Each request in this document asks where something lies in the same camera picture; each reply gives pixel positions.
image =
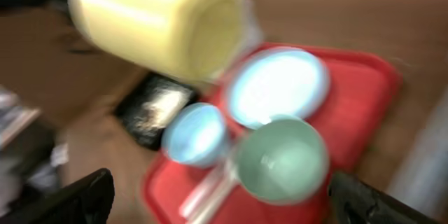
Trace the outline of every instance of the red tray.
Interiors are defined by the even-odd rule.
[[[230,131],[241,136],[244,127],[228,115],[223,91],[243,61],[254,53],[278,46],[309,51],[323,60],[330,71],[331,88],[322,107],[307,121],[322,135],[330,153],[331,167],[350,171],[368,144],[369,136],[397,92],[401,79],[388,63],[364,52],[265,43],[236,63],[207,97],[225,115]],[[143,181],[143,198],[159,223],[185,223],[179,207],[208,171],[176,164],[160,154]],[[325,186],[307,201],[294,206],[271,206],[259,202],[237,187],[224,202],[211,224],[318,223],[328,209]]]

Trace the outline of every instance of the white plate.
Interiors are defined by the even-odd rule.
[[[297,48],[264,50],[245,63],[227,90],[230,115],[256,129],[278,116],[309,117],[330,86],[326,67]]]

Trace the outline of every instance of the white handle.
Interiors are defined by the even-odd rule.
[[[222,175],[223,165],[219,164],[211,170],[201,183],[190,193],[179,208],[179,214],[186,219],[190,219],[197,206],[211,193]]]
[[[236,186],[237,180],[231,175],[227,174],[223,181],[216,187],[210,198],[202,204],[199,209],[187,224],[207,224],[215,215],[221,204],[232,192]]]

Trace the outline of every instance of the black container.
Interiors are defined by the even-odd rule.
[[[114,111],[135,141],[151,150],[160,149],[164,129],[199,93],[159,74],[150,73]]]

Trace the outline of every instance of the light blue plate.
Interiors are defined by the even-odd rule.
[[[227,90],[230,115],[257,129],[278,116],[309,117],[328,93],[330,77],[314,55],[297,48],[275,48],[254,55]]]
[[[162,147],[175,162],[196,167],[214,165],[230,148],[221,112],[207,103],[187,106],[164,131]]]

